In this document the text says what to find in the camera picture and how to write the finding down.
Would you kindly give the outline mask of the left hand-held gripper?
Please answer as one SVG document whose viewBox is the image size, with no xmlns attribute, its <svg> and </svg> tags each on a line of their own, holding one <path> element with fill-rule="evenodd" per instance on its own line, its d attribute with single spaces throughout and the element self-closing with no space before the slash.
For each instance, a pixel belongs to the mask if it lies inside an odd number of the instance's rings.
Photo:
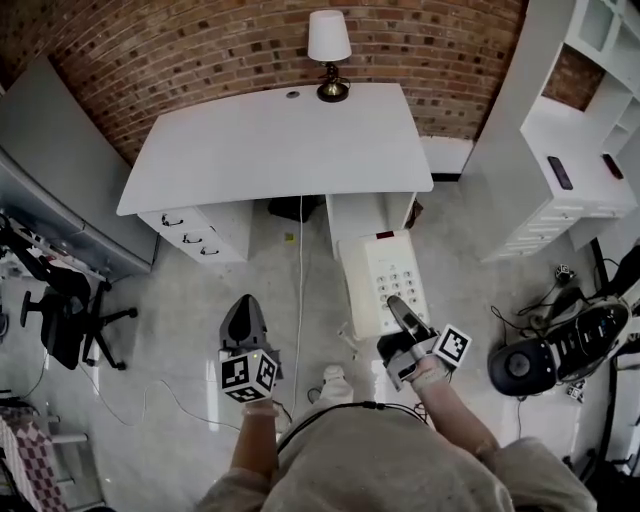
<svg viewBox="0 0 640 512">
<path fill-rule="evenodd" d="M 267 327 L 259 302 L 247 296 L 250 336 L 255 345 L 266 342 Z M 222 322 L 222 345 L 238 346 L 246 338 L 245 297 L 241 296 L 230 308 Z M 252 403 L 269 399 L 277 380 L 282 379 L 278 351 L 262 348 L 241 349 L 239 353 L 219 353 L 219 387 L 221 392 L 237 403 Z"/>
</svg>

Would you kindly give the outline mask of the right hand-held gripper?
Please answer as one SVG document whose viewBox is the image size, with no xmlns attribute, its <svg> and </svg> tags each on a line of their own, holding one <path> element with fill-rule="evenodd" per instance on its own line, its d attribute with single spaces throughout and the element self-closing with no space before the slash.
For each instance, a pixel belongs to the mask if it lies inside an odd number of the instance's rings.
<svg viewBox="0 0 640 512">
<path fill-rule="evenodd" d="M 457 369 L 472 343 L 472 338 L 447 324 L 442 333 L 428 327 L 400 297 L 391 295 L 387 306 L 401 332 L 383 336 L 377 350 L 396 391 L 414 377 L 421 360 L 427 356 L 439 358 L 445 371 Z"/>
</svg>

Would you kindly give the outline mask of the person's right hand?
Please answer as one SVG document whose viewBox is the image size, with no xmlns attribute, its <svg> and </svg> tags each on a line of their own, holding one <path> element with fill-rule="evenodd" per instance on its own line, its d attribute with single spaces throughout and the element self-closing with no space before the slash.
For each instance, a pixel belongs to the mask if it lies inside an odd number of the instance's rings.
<svg viewBox="0 0 640 512">
<path fill-rule="evenodd" d="M 417 364 L 415 374 L 411 377 L 411 387 L 420 394 L 439 383 L 450 383 L 450 371 L 437 356 L 426 356 Z"/>
</svg>

